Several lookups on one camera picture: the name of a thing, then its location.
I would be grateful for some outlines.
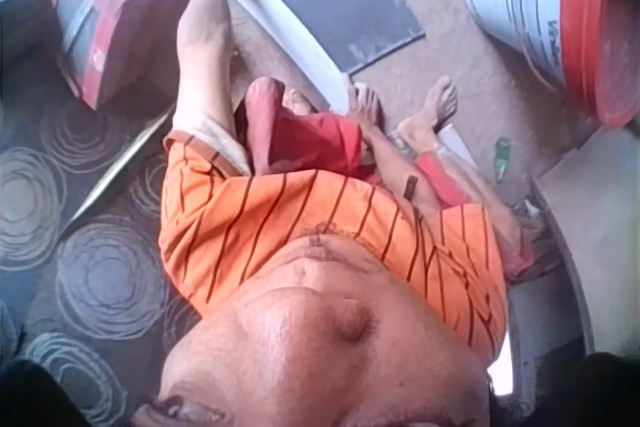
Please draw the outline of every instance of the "orange striped shirt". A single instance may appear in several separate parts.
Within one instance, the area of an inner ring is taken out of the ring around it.
[[[288,242],[325,232],[353,239],[406,280],[488,366],[507,329],[502,264],[486,210],[467,204],[425,219],[405,200],[325,171],[238,171],[184,132],[168,138],[160,249],[178,291],[215,310]]]

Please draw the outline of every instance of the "man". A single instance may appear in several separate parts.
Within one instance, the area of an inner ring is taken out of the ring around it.
[[[520,238],[434,133],[455,107],[451,82],[399,128],[416,167],[366,88],[350,90],[351,119],[296,116],[261,79],[234,117],[226,0],[191,0],[178,55],[160,248],[203,320],[133,423],[488,425],[486,368],[507,328],[492,218],[502,255]],[[285,103],[309,113],[297,93]],[[360,165],[363,142],[379,178]]]

